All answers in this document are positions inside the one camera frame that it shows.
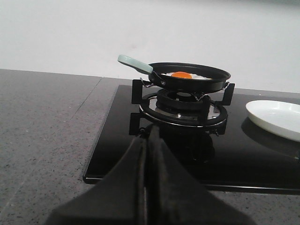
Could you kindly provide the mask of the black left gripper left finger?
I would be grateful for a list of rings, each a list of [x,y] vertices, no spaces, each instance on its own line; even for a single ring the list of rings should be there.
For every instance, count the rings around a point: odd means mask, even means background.
[[[139,168],[145,140],[134,138],[117,165],[94,187],[55,208],[47,225],[143,225],[143,170]]]

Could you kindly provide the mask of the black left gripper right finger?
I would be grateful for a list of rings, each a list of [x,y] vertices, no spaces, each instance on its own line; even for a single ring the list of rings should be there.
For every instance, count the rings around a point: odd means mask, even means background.
[[[254,220],[211,194],[194,179],[150,127],[147,139],[150,225],[253,225]]]

